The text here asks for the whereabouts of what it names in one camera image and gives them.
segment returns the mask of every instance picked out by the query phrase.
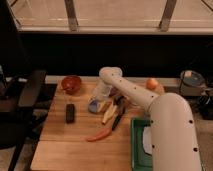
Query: wooden table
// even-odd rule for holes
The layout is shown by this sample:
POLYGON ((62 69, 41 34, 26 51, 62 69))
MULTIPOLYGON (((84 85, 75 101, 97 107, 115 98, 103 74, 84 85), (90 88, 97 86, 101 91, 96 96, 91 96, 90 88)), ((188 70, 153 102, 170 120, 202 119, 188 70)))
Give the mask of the wooden table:
POLYGON ((102 114, 88 112, 88 102, 96 82, 83 82, 75 95, 66 95, 58 84, 41 133, 31 170, 39 171, 130 171, 130 120, 141 117, 143 109, 131 105, 116 130, 100 141, 85 138, 101 130, 102 114), (65 106, 74 103, 75 123, 65 123, 65 106))

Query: orange carrot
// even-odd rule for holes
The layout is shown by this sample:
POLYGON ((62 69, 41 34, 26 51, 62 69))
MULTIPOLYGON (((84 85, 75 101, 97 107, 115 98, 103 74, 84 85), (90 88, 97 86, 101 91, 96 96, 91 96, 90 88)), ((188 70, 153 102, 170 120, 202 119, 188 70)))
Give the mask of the orange carrot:
POLYGON ((102 140, 105 137, 109 136, 111 134, 111 132, 112 132, 111 128, 103 129, 100 132, 98 132, 97 134, 95 134, 95 135, 93 135, 91 137, 86 138, 86 141, 93 142, 93 141, 102 140))

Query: black cable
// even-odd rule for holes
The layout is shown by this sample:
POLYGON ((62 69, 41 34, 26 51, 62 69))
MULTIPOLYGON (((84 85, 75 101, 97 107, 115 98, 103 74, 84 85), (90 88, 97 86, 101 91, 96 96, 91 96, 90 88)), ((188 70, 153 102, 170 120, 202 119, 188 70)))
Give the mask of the black cable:
POLYGON ((13 6, 16 4, 17 1, 18 1, 18 0, 14 0, 14 1, 10 4, 10 7, 13 7, 13 6))

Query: black object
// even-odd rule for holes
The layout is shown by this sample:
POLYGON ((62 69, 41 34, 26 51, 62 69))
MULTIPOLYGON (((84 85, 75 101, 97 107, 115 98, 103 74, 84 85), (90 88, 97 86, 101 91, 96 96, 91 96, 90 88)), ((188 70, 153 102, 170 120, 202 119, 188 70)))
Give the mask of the black object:
POLYGON ((213 120, 213 99, 209 95, 198 99, 198 110, 205 120, 213 120))
POLYGON ((208 76, 206 78, 206 85, 207 85, 207 87, 213 88, 213 76, 208 76))
POLYGON ((118 95, 115 97, 115 103, 118 105, 118 115, 116 116, 113 124, 112 124, 112 131, 115 130, 118 123, 120 122, 122 116, 124 115, 126 109, 125 109, 125 97, 122 95, 118 95))
POLYGON ((75 105, 66 105, 66 123, 73 123, 75 121, 75 105))
POLYGON ((123 116, 122 114, 116 116, 116 118, 115 118, 115 120, 114 120, 114 122, 112 124, 112 130, 113 131, 117 127, 117 125, 118 125, 119 121, 121 120, 122 116, 123 116))
POLYGON ((39 138, 33 129, 45 120, 46 115, 37 119, 33 109, 45 76, 44 71, 34 71, 26 84, 14 77, 7 83, 4 98, 0 99, 0 149, 16 147, 8 171, 14 170, 26 137, 39 138))

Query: black chair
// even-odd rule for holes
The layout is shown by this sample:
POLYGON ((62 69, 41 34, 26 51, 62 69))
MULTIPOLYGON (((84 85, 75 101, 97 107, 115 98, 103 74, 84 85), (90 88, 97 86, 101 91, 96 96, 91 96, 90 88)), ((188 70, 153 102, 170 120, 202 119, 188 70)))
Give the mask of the black chair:
POLYGON ((8 171, 14 170, 26 137, 35 137, 33 128, 46 118, 33 115, 45 76, 45 71, 34 71, 24 83, 14 77, 1 93, 0 149, 15 147, 8 171))

